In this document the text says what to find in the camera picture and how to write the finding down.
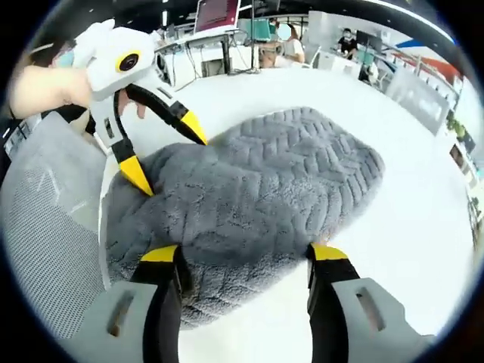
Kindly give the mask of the person's left hand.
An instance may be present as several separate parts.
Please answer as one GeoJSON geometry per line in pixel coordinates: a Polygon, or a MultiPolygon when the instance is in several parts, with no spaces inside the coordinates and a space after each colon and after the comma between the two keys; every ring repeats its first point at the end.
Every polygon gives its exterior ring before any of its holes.
{"type": "Polygon", "coordinates": [[[11,80],[7,109],[13,118],[25,119],[70,104],[87,108],[91,101],[86,70],[32,65],[11,80]]]}

